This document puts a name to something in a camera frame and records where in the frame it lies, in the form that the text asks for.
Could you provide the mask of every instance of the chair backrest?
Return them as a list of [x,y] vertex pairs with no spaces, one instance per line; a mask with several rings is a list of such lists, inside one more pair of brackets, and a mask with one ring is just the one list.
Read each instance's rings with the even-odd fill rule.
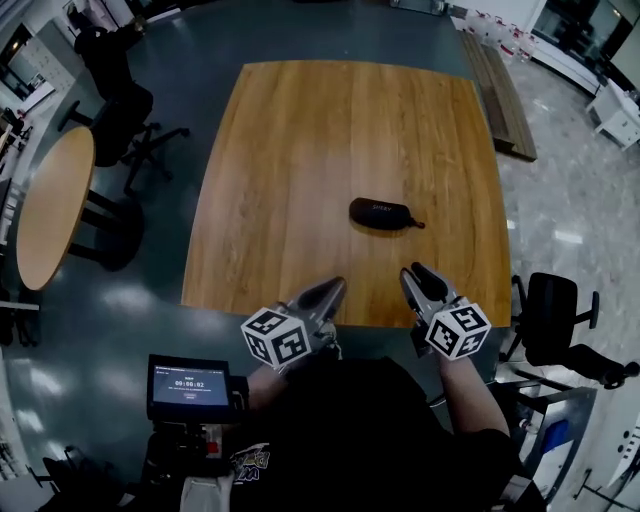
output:
[[554,355],[571,345],[577,305],[578,287],[573,281],[541,272],[531,275],[520,332],[532,364],[555,364]]
[[151,93],[136,84],[104,104],[91,124],[98,167],[111,167],[127,153],[152,106]]

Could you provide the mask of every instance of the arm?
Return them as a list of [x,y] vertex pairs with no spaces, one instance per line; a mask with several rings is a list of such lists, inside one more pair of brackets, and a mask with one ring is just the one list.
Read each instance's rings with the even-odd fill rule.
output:
[[498,403],[468,357],[449,361],[438,356],[442,387],[456,432],[493,429],[509,435],[509,427]]
[[273,368],[262,365],[247,379],[249,409],[257,411],[267,407],[287,387],[287,380]]

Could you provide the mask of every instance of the black handheld screen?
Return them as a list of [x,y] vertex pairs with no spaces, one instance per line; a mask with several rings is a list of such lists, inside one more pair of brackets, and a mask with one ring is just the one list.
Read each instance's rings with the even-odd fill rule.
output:
[[226,362],[149,356],[147,416],[151,421],[226,423],[233,411]]

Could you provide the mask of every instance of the black office chair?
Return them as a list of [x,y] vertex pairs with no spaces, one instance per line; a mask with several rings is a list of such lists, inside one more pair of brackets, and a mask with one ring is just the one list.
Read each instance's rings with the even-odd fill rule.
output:
[[[122,161],[125,165],[131,164],[129,177],[124,186],[125,194],[130,196],[134,194],[131,183],[144,160],[151,162],[167,180],[173,178],[173,175],[151,152],[176,135],[189,136],[190,131],[188,128],[178,128],[151,139],[153,131],[158,130],[160,125],[144,124],[153,105],[153,96],[149,91],[133,84],[126,94],[114,96],[107,101],[95,119],[77,112],[79,104],[79,101],[75,101],[69,107],[58,124],[58,131],[61,132],[69,120],[88,126],[93,132],[96,144],[96,166],[112,167],[118,161]],[[142,134],[142,140],[135,140],[134,137],[140,134]],[[129,151],[130,145],[133,145],[132,151]]]
[[637,377],[640,365],[623,366],[598,354],[586,345],[571,347],[573,327],[589,321],[589,328],[598,323],[600,295],[593,292],[591,310],[576,315],[578,287],[564,277],[536,272],[529,280],[528,296],[520,276],[513,276],[518,287],[522,313],[512,317],[516,337],[501,361],[509,361],[522,341],[525,357],[533,366],[562,365],[604,385],[605,389],[622,386],[627,377]]

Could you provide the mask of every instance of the white cabinet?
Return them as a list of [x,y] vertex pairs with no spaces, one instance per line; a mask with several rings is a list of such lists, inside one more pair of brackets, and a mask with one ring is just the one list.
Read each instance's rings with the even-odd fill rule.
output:
[[587,111],[591,109],[600,118],[596,133],[605,130],[622,145],[623,151],[640,140],[640,109],[611,80],[587,106]]

